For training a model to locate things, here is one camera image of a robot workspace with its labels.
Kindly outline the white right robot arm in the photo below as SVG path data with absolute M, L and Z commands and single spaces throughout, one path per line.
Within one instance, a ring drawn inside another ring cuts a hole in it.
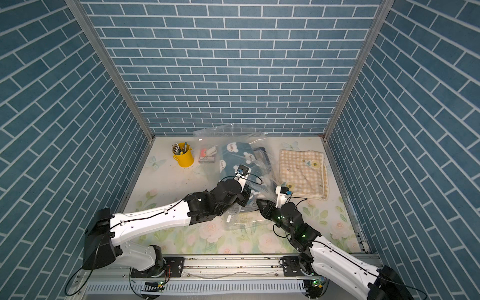
M 277 208 L 275 203 L 258 199 L 261 215 L 286 233 L 290 245 L 299 251 L 299 264 L 307 275 L 324 276 L 358 300 L 412 300 L 397 272 L 381 269 L 343 251 L 303 220 L 292 202 Z

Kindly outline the blue cloud pattern blanket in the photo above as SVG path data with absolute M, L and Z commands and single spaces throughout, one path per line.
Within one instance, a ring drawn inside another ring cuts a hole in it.
M 259 156 L 256 156 L 256 151 L 247 142 L 230 142 L 220 146 L 219 170 L 222 178 L 233 179 L 241 165 L 249 169 L 247 185 L 252 190 L 244 210 L 254 211 L 258 208 L 256 200 L 258 198 L 265 199 L 266 195 L 271 192 L 268 166 L 261 161 Z

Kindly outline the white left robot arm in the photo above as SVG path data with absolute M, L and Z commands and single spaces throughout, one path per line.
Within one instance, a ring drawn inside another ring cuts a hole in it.
M 161 249 L 143 247 L 133 240 L 156 231 L 210 222 L 234 205 L 246 206 L 250 194 L 245 177 L 230 176 L 211 191 L 190 193 L 163 207 L 127 214 L 100 209 L 85 231 L 82 268 L 98 270 L 117 262 L 141 272 L 159 270 L 163 267 Z

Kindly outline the orange checkered sunflower blanket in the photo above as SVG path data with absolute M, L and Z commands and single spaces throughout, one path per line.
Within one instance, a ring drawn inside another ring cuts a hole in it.
M 329 196 L 328 172 L 322 152 L 281 150 L 279 179 L 293 193 L 322 199 Z

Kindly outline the clear plastic vacuum bag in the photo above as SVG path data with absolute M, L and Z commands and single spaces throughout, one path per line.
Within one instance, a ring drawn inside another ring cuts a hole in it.
M 265 133 L 252 127 L 227 124 L 194 132 L 202 147 L 200 173 L 218 181 L 245 181 L 251 190 L 246 204 L 234 204 L 223 215 L 226 230 L 246 230 L 266 222 L 260 215 L 257 200 L 276 202 L 277 180 L 273 156 L 268 152 Z

